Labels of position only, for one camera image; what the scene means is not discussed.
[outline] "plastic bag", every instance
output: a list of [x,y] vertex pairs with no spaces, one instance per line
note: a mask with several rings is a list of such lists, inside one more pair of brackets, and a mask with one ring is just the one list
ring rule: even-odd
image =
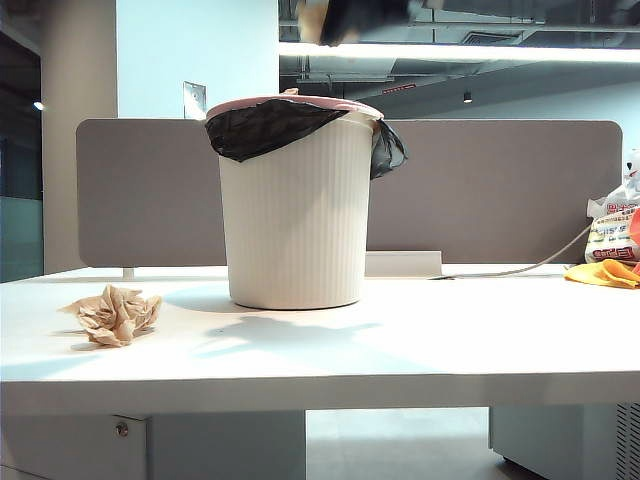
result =
[[[349,113],[305,102],[273,98],[255,106],[228,110],[205,125],[211,146],[220,155],[243,162],[306,137]],[[370,178],[378,178],[407,160],[407,149],[393,129],[377,120]]]
[[640,261],[640,207],[595,219],[587,240],[587,263],[606,258]]
[[627,210],[640,205],[640,150],[633,150],[627,163],[629,172],[625,174],[622,185],[606,197],[589,200],[587,216],[601,218],[605,215]]

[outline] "black garbage bag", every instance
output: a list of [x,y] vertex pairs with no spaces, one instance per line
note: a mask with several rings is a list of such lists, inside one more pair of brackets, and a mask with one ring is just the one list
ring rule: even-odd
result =
[[[251,107],[220,113],[209,119],[205,128],[217,153],[243,162],[300,140],[347,113],[272,98]],[[378,125],[371,153],[371,179],[394,170],[407,159],[400,137],[384,120],[378,120]]]

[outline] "trash can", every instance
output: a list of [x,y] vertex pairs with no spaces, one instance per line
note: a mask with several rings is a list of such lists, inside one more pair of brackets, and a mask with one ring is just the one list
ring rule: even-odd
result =
[[[382,114],[358,102],[278,95],[219,105],[207,122],[273,98],[341,113],[242,162],[220,155],[231,298],[264,309],[354,303],[364,281],[372,138]],[[300,122],[304,115],[290,127]]]

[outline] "white pillar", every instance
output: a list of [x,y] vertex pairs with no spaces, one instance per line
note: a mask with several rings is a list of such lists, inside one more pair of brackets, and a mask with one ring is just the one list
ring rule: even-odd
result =
[[76,127],[116,116],[115,0],[45,2],[42,170],[45,273],[81,267]]

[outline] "snack bag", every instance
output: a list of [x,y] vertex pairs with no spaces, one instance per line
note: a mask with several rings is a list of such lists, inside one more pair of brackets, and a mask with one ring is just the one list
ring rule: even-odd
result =
[[589,200],[587,216],[600,218],[605,215],[628,210],[640,205],[640,150],[634,149],[628,158],[629,171],[625,174],[622,185],[616,188],[606,197],[598,200]]
[[640,207],[595,219],[584,256],[587,263],[606,258],[640,261]]

